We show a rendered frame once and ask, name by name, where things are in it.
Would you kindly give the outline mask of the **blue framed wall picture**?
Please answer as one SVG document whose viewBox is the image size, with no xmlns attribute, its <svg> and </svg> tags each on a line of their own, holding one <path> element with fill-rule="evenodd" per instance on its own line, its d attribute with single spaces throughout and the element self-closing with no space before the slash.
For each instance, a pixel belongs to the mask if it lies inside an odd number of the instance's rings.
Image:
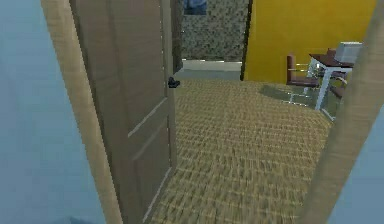
<svg viewBox="0 0 384 224">
<path fill-rule="evenodd" d="M 185 15 L 205 15 L 207 9 L 207 0 L 184 0 Z"/>
</svg>

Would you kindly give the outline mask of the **grey box on table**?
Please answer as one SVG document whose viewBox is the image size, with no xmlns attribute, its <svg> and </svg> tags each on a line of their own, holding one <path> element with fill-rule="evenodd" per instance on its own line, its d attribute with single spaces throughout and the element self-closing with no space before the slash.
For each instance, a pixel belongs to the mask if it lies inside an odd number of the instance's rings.
<svg viewBox="0 0 384 224">
<path fill-rule="evenodd" d="M 334 59 L 341 63 L 354 63 L 362 46 L 361 42 L 340 42 Z"/>
</svg>

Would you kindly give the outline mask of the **brown chair with metal frame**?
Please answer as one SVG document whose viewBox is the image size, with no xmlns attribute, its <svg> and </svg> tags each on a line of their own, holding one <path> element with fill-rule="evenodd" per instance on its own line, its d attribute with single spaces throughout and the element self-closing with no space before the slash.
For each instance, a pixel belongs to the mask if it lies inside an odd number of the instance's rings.
<svg viewBox="0 0 384 224">
<path fill-rule="evenodd" d="M 320 81 L 315 75 L 312 67 L 308 65 L 308 69 L 300 69 L 301 64 L 296 62 L 294 54 L 290 53 L 286 57 L 286 84 L 289 86 L 318 88 Z"/>
<path fill-rule="evenodd" d="M 345 72 L 335 71 L 331 74 L 329 90 L 339 99 L 343 97 L 347 86 L 347 74 Z"/>
</svg>

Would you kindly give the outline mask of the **brown wooden room door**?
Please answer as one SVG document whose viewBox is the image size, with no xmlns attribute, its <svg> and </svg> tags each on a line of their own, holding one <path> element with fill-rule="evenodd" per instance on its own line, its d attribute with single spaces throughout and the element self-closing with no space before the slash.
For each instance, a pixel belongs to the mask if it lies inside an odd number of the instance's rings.
<svg viewBox="0 0 384 224">
<path fill-rule="evenodd" d="M 150 224 L 176 163 L 170 0 L 69 0 L 123 224 Z"/>
</svg>

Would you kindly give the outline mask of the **white table with brown top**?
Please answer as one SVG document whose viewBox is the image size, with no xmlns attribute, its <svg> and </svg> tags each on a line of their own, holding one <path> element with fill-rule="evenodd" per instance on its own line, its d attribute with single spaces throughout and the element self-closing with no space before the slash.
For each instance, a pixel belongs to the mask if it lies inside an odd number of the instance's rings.
<svg viewBox="0 0 384 224">
<path fill-rule="evenodd" d="M 310 53 L 309 56 L 311 57 L 311 60 L 309 63 L 309 71 L 307 72 L 308 77 L 313 76 L 315 69 L 322 68 L 324 70 L 324 74 L 323 74 L 321 85 L 320 85 L 320 90 L 316 100 L 315 109 L 323 112 L 331 121 L 334 121 L 335 117 L 330 115 L 329 112 L 323 108 L 323 103 L 325 102 L 326 95 L 329 90 L 329 83 L 330 83 L 331 77 L 336 72 L 345 73 L 345 74 L 351 72 L 354 64 L 339 62 L 334 59 L 333 54 L 328 54 L 328 53 L 326 54 Z"/>
</svg>

